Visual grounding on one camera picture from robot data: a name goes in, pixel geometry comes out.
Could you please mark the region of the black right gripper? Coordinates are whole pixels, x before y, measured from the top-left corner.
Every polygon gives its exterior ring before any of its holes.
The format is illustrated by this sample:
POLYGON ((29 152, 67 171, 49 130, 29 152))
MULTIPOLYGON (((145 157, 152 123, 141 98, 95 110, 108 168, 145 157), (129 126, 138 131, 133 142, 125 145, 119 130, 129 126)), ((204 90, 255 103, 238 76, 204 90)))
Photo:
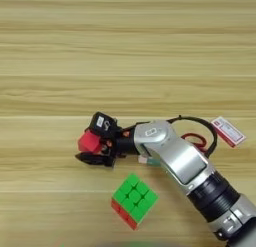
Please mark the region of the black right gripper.
POLYGON ((103 155, 81 152, 76 154, 75 157, 89 165, 113 167, 117 158, 138 155, 134 142, 134 131, 134 126, 121 128, 117 125, 108 125, 103 128, 101 137, 103 155))

